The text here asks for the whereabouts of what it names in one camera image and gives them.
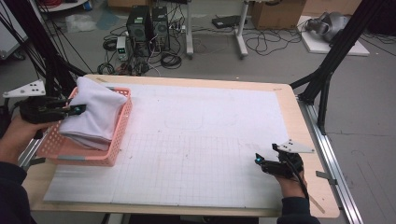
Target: jacket sleeve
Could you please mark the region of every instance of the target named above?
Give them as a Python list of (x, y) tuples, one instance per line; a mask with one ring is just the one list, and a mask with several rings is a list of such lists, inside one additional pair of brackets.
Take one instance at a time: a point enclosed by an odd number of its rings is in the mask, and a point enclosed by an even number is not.
[(26, 172), (19, 166), (0, 162), (0, 218), (2, 223), (31, 223), (26, 190), (21, 185)]
[(311, 216), (306, 198), (284, 198), (282, 203), (282, 216), (277, 219), (277, 224), (320, 224), (316, 217)]

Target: grid paper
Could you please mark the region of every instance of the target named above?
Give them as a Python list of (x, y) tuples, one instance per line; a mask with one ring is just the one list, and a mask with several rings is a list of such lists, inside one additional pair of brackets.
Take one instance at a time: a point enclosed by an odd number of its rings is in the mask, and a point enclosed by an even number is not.
[(274, 208), (277, 161), (288, 140), (276, 95), (153, 85), (131, 89), (133, 109), (114, 167), (60, 165), (46, 201)]

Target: human hand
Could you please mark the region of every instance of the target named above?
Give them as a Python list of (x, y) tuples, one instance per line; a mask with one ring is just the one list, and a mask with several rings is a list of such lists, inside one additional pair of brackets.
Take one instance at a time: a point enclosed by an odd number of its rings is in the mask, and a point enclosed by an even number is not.
[[(300, 172), (300, 177), (303, 180), (305, 186), (307, 187), (307, 183), (304, 178), (304, 171)], [(292, 179), (287, 179), (285, 177), (276, 176), (276, 180), (277, 182), (279, 182), (280, 188), (282, 189), (282, 195), (284, 198), (305, 197), (300, 182), (296, 177)]]
[(17, 164), (18, 157), (26, 149), (38, 130), (46, 129), (52, 123), (32, 124), (16, 116), (0, 139), (0, 161)]

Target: white towel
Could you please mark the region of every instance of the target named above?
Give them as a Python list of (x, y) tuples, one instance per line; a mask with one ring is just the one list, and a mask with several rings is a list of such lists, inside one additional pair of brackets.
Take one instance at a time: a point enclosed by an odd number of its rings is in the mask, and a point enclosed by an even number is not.
[(108, 150), (117, 116), (127, 98), (86, 78), (77, 80), (78, 94), (70, 105), (87, 105), (84, 113), (64, 119), (59, 133), (84, 147)]

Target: white mounting plate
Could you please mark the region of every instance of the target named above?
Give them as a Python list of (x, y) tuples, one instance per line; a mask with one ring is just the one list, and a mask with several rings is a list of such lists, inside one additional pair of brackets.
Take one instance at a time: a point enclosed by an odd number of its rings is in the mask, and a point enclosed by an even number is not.
[(43, 80), (39, 79), (13, 91), (5, 91), (4, 98), (25, 97), (25, 96), (41, 96), (46, 94)]
[(294, 142), (291, 139), (282, 145), (278, 145), (277, 149), (290, 153), (313, 153), (315, 151), (313, 148)]

